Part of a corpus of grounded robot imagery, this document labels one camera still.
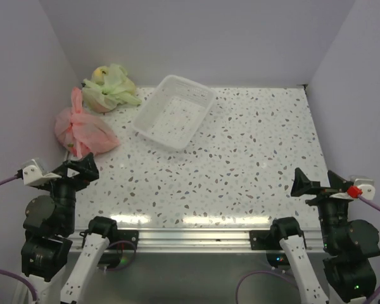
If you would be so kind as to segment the pink plastic bag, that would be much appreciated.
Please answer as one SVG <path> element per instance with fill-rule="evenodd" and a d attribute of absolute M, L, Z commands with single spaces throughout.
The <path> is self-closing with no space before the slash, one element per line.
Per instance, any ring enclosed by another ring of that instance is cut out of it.
<path fill-rule="evenodd" d="M 67 151 L 83 158 L 89 153 L 107 153 L 120 145 L 112 129 L 84 109 L 82 91 L 77 87 L 72 89 L 71 102 L 71 107 L 60 112 L 54 123 L 54 134 Z"/>

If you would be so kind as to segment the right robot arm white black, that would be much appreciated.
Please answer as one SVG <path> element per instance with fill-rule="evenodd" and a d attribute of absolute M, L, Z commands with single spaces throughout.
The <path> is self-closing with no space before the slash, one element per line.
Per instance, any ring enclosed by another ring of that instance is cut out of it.
<path fill-rule="evenodd" d="M 311 195 L 306 204 L 319 213 L 324 251 L 324 273 L 335 297 L 321 289 L 307 256 L 304 232 L 294 217 L 275 219 L 270 227 L 272 246 L 282 249 L 294 273 L 302 303 L 372 303 L 377 279 L 369 262 L 380 255 L 379 232 L 366 220 L 349 220 L 348 205 L 372 200 L 374 181 L 366 177 L 346 180 L 327 173 L 329 186 L 310 180 L 300 168 L 294 171 L 292 197 Z"/>

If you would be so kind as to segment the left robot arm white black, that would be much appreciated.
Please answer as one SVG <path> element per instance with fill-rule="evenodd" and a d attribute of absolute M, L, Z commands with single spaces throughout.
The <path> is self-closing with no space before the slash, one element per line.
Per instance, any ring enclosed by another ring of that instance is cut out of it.
<path fill-rule="evenodd" d="M 138 231 L 120 230 L 116 220 L 94 217 L 80 232 L 80 256 L 63 282 L 75 232 L 77 192 L 99 179 L 94 155 L 66 160 L 47 172 L 33 159 L 19 170 L 26 186 L 47 191 L 32 199 L 25 209 L 25 243 L 22 247 L 22 273 L 31 292 L 32 303 L 82 303 L 95 270 L 116 271 L 128 267 L 134 258 L 123 261 L 126 250 L 136 251 Z"/>

